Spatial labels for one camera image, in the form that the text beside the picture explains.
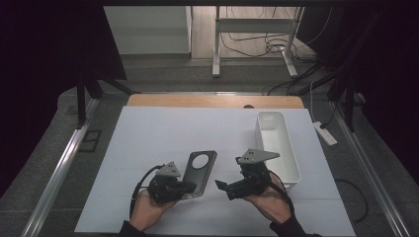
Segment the white power adapter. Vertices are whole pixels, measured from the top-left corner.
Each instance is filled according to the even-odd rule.
[[[330,134],[330,132],[326,128],[320,127],[321,126],[320,121],[314,122],[313,125],[315,128],[315,131],[317,131],[317,134],[319,134],[321,138],[323,138],[324,142],[326,142],[328,146],[338,143],[338,141],[332,136],[332,134]]]

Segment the person's right hand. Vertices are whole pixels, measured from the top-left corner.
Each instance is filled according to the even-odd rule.
[[[274,174],[270,175],[272,182],[284,190],[280,180]],[[243,199],[251,202],[266,218],[277,224],[284,223],[292,216],[287,202],[271,187],[266,188],[261,195],[251,195]]]

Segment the white desk frame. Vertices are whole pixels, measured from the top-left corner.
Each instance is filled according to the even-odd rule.
[[[293,19],[231,19],[219,17],[219,6],[216,6],[215,16],[215,42],[212,55],[212,77],[219,77],[219,37],[221,33],[275,33],[288,34],[289,38],[285,47],[281,47],[283,59],[291,77],[297,76],[291,47],[295,38],[303,8],[298,7]]]

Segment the person's left hand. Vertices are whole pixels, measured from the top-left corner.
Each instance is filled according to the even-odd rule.
[[[142,190],[136,196],[136,202],[129,224],[139,231],[144,231],[153,226],[164,212],[176,203],[177,201],[170,201],[159,204],[151,198],[148,190]]]

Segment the white rectangular container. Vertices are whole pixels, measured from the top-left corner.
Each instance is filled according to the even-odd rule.
[[[260,150],[280,153],[280,157],[266,161],[266,166],[281,178],[286,188],[291,188],[301,180],[286,119],[282,113],[260,112],[258,114],[256,142]]]

